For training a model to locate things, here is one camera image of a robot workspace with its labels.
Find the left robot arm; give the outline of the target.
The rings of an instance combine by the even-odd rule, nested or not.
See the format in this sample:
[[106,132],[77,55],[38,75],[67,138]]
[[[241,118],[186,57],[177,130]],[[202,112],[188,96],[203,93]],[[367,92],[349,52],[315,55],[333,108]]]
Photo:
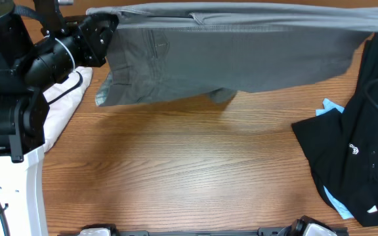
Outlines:
[[0,235],[46,235],[44,92],[78,66],[105,64],[112,14],[63,17],[59,0],[34,8],[0,0]]

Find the grey shorts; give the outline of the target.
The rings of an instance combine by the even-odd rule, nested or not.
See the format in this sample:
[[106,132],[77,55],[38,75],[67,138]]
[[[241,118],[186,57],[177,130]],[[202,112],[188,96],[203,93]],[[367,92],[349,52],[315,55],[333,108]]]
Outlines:
[[275,3],[147,3],[91,8],[119,24],[100,107],[313,84],[343,74],[378,32],[378,7]]

